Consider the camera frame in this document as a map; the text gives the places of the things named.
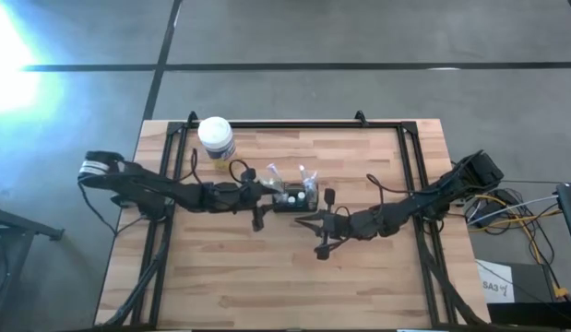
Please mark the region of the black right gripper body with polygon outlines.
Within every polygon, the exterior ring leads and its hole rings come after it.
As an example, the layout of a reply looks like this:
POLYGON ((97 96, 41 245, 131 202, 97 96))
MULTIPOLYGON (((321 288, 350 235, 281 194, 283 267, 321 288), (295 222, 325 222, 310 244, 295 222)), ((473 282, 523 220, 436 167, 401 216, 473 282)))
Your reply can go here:
POLYGON ((332 211, 335 203, 336 192, 327 188, 324 192, 326 209, 320 209, 317 213, 322 225, 317 231, 321 243, 315 248, 317 259, 329 259, 330 253, 350 239, 350 217, 332 211))

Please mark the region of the white paper sign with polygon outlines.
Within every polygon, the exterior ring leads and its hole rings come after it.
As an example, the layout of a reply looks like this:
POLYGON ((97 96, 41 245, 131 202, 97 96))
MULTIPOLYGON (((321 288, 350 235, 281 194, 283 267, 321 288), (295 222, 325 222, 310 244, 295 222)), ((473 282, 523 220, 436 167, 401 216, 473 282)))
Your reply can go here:
POLYGON ((514 302, 512 267, 480 259, 476 263, 486 303, 514 302))

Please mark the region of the Lysol wipes canister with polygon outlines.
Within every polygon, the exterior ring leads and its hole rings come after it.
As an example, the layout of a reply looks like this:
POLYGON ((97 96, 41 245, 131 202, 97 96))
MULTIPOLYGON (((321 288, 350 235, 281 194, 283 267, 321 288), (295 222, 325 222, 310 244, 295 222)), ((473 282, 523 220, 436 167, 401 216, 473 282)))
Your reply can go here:
POLYGON ((222 117, 209 117, 199 123, 197 135, 215 168, 227 171, 236 150, 230 123, 222 117))

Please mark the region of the black metal table frame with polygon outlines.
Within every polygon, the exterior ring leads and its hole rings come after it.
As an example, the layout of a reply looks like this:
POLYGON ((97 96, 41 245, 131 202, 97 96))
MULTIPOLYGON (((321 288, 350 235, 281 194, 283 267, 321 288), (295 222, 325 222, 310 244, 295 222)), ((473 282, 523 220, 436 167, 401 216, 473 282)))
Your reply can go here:
MULTIPOLYGON (((438 120, 237 121, 238 155, 258 171, 275 163, 291 181, 301 167, 333 187, 338 210, 378 201, 366 179, 420 187, 450 168, 438 120)), ((372 241, 350 241, 326 261, 318 240, 291 214, 268 213, 254 231, 250 212, 177 208, 161 281, 146 289, 131 322, 158 329, 430 328, 457 321, 433 279, 422 277, 412 224, 372 241)))

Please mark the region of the dark grey box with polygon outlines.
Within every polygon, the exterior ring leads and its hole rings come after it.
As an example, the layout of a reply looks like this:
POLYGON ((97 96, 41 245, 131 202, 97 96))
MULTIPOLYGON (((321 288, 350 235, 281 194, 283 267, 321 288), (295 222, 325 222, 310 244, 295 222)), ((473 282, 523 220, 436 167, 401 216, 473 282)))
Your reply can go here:
POLYGON ((571 329, 571 301, 556 300, 544 265, 501 264, 512 267, 515 301, 487 304, 495 324, 571 329))

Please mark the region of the black cart frame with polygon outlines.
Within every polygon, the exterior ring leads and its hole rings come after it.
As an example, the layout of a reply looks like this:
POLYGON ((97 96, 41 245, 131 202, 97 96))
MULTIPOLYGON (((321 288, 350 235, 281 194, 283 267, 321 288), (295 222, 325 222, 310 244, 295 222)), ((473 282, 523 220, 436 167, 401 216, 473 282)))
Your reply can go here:
POLYGON ((0 208, 0 320, 36 235, 59 241, 64 229, 20 217, 0 208))

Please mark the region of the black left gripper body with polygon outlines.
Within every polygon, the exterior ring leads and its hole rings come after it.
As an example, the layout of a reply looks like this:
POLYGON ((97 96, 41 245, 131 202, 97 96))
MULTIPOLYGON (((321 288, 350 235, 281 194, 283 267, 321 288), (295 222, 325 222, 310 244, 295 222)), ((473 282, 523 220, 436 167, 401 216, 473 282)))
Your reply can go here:
POLYGON ((240 185, 236 210, 251 210, 253 213, 253 231, 261 231, 263 229, 263 209, 258 205, 258 201, 262 198, 262 188, 261 184, 256 181, 256 170, 245 169, 241 173, 240 179, 237 179, 233 174, 232 178, 240 185))

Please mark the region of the black power strip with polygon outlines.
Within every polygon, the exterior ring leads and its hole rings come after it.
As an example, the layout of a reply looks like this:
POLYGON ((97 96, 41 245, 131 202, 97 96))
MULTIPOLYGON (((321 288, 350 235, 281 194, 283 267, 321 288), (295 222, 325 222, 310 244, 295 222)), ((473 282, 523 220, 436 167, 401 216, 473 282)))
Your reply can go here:
POLYGON ((479 219, 488 214, 492 214, 495 211, 504 208, 505 206, 505 200, 498 197, 495 193, 476 196, 475 201, 471 206, 473 210, 467 214, 466 223, 478 229, 487 227, 492 224, 494 220, 498 218, 498 216, 493 215, 481 221, 479 221, 479 219))

